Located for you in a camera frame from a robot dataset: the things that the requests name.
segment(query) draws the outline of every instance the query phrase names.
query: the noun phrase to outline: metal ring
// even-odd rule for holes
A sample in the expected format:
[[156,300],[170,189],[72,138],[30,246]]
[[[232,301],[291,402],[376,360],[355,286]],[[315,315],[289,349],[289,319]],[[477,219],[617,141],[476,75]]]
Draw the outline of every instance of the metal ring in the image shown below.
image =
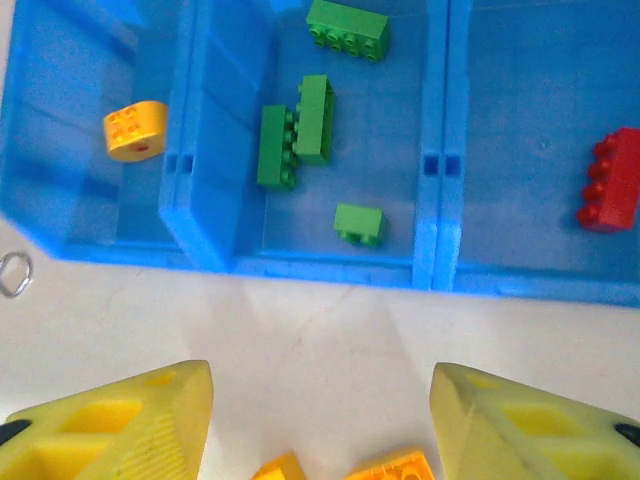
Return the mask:
[[[9,289],[6,283],[2,280],[2,275],[4,274],[7,265],[12,260],[19,260],[26,268],[24,277],[18,288],[15,290]],[[33,261],[31,257],[23,252],[11,252],[7,253],[4,257],[0,258],[0,293],[5,298],[17,298],[24,293],[27,287],[31,284],[33,280]]]

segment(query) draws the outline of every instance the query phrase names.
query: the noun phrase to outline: building block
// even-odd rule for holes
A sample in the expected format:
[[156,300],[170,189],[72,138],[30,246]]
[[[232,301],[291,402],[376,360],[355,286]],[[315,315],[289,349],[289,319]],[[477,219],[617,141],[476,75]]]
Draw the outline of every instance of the building block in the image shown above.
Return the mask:
[[580,225],[611,233],[630,230],[640,200],[640,129],[621,128],[598,143],[589,167],[592,183],[582,191],[586,205],[578,212]]
[[349,243],[377,247],[384,236],[385,222],[384,212],[378,208],[341,203],[333,228]]
[[461,365],[436,365],[431,413],[448,480],[640,478],[640,423]]
[[317,45],[363,55],[372,62],[384,59],[391,46],[391,21],[386,15],[314,0],[307,24]]
[[294,151],[309,165],[328,165],[335,94],[326,75],[307,75],[298,88],[301,100],[296,110],[300,115],[295,125],[298,139]]
[[431,467],[419,449],[385,455],[359,466],[346,480],[434,480]]
[[3,480],[196,480],[213,403],[189,361],[11,415]]
[[252,477],[253,480],[306,480],[293,452],[269,462]]
[[160,102],[140,102],[104,118],[109,156],[120,162],[140,162],[166,148],[169,107]]
[[293,112],[285,105],[267,105],[262,109],[258,185],[275,191],[295,188],[296,137]]

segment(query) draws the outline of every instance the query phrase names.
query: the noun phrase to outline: green lego brick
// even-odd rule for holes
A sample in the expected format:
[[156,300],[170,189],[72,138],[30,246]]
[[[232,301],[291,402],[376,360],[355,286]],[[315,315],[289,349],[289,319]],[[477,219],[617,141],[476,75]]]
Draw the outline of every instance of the green lego brick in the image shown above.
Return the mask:
[[377,247],[384,237],[385,225],[384,212],[379,208],[341,203],[333,228],[349,243]]
[[295,188],[298,159],[293,153],[294,115],[285,105],[267,105],[262,109],[258,185],[275,191]]
[[331,156],[331,135],[335,94],[326,75],[307,75],[299,87],[301,94],[295,125],[298,138],[294,151],[309,165],[328,165]]
[[391,21],[386,15],[314,0],[307,24],[319,46],[372,62],[384,59],[391,46]]

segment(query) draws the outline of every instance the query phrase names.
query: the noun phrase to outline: blue storage box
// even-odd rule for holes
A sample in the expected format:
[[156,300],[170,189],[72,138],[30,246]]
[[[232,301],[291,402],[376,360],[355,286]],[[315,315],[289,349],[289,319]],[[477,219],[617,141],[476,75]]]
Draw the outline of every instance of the blue storage box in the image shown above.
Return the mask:
[[[0,208],[79,261],[640,306],[638,234],[581,230],[590,150],[640,126],[635,0],[339,0],[391,17],[379,64],[318,48],[310,0],[17,0]],[[256,185],[262,106],[336,93],[331,165]],[[169,105],[165,155],[102,118]],[[378,249],[338,203],[384,210]]]
[[[0,125],[0,207],[55,257],[190,268],[158,213],[161,156],[123,165],[102,118],[140,100],[171,104],[193,26],[190,2],[18,0]],[[178,146],[170,131],[169,150]]]
[[[160,202],[198,268],[430,288],[440,182],[424,158],[437,162],[442,142],[447,4],[342,3],[391,17],[385,61],[318,48],[310,0],[198,2],[180,157]],[[310,74],[328,75],[336,95],[331,164],[303,165],[296,190],[267,193],[255,181],[262,106],[294,109]],[[340,202],[384,210],[380,248],[338,237]]]
[[640,127],[640,3],[452,0],[450,25],[434,286],[640,306],[638,227],[575,220],[595,143]]

